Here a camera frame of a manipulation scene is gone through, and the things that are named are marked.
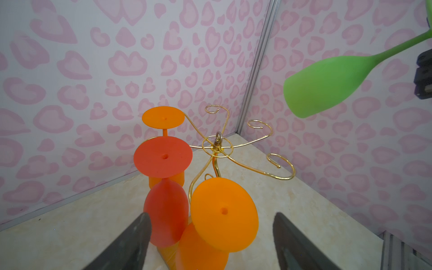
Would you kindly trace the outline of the green wine glass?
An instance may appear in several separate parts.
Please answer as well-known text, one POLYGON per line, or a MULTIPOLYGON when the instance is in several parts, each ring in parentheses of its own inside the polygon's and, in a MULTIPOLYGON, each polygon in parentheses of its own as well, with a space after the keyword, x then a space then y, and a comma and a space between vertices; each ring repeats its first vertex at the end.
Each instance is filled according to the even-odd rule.
POLYGON ((286 79, 283 84, 285 101, 298 118, 331 109, 356 91, 377 65, 431 37, 429 29, 376 55, 338 56, 318 61, 286 79))

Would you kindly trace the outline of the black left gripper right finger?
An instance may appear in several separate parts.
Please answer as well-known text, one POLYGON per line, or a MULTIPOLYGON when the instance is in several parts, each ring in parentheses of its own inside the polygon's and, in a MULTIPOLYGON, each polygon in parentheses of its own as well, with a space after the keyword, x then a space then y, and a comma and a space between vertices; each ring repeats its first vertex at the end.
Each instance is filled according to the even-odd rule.
POLYGON ((339 269, 283 213, 276 213, 272 231, 282 270, 339 269))

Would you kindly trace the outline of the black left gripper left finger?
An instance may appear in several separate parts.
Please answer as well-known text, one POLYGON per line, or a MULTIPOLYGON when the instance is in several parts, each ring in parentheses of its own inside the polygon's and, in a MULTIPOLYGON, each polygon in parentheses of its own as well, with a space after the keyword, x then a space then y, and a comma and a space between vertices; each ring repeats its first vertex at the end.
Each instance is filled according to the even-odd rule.
POLYGON ((151 237, 151 220, 141 213, 86 270, 141 270, 151 237))

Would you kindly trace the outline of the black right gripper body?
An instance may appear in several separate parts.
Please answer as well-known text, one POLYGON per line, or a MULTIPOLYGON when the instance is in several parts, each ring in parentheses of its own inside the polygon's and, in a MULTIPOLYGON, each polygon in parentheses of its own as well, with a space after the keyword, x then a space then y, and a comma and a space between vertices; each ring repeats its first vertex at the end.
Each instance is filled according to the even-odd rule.
POLYGON ((421 53, 416 62, 415 95, 421 99, 432 97, 432 49, 421 53))

